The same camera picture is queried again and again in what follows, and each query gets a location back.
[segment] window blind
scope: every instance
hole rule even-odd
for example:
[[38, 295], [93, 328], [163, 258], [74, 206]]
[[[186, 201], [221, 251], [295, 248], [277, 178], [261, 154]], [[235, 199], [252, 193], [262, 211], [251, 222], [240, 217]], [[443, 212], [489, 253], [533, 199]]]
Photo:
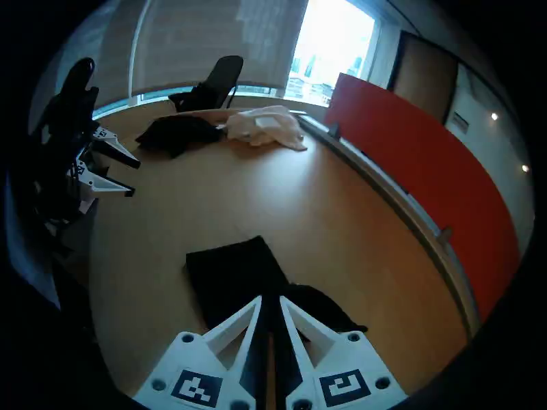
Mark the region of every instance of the window blind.
[[96, 64], [89, 86], [99, 87], [95, 107], [128, 98], [131, 44], [144, 0], [111, 0], [89, 15], [61, 51], [56, 92], [75, 62], [91, 57]]
[[195, 84], [225, 55], [238, 83], [284, 88], [307, 0], [152, 0], [137, 40], [132, 95]]

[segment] black towel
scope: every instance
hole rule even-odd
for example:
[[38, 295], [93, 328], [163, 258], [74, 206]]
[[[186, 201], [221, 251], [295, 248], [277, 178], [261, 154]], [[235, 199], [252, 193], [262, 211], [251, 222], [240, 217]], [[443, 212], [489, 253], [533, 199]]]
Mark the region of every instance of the black towel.
[[261, 236], [187, 254], [186, 266], [209, 329], [258, 295], [263, 296], [263, 308], [273, 322], [271, 315], [277, 312], [279, 296], [284, 295], [335, 331], [367, 331], [366, 326], [355, 324], [321, 291], [311, 286], [290, 284]]
[[166, 151], [171, 158], [186, 151], [190, 143], [218, 141], [222, 131], [206, 120], [191, 115], [171, 115], [155, 120], [143, 135], [137, 138], [145, 150]]

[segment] crumpled white towel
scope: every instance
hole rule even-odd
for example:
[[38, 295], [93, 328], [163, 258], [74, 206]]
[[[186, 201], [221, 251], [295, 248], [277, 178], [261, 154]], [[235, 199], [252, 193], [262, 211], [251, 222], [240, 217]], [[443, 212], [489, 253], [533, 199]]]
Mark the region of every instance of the crumpled white towel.
[[282, 105], [264, 107], [231, 115], [226, 122], [228, 139], [261, 146], [277, 141], [295, 151], [305, 151], [298, 121]]

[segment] red wall panel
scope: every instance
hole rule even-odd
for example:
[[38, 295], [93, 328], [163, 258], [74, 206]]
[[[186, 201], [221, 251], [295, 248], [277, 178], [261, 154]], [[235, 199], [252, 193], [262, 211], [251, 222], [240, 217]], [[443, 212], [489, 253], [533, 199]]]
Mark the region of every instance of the red wall panel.
[[509, 211], [480, 162], [447, 129], [407, 101], [340, 74], [325, 122], [362, 150], [426, 210], [450, 240], [482, 319], [499, 300], [520, 256]]

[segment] black chair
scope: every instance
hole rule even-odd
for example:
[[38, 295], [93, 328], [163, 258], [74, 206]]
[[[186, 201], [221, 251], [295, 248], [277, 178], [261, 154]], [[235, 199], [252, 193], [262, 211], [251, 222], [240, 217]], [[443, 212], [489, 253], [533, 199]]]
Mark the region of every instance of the black chair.
[[[222, 107], [230, 90], [237, 87], [237, 79], [242, 67], [243, 58], [238, 55], [227, 55], [220, 58], [203, 83], [199, 83], [190, 92], [169, 96], [169, 99], [175, 104], [176, 112]], [[235, 89], [227, 108], [230, 106], [234, 94]]]

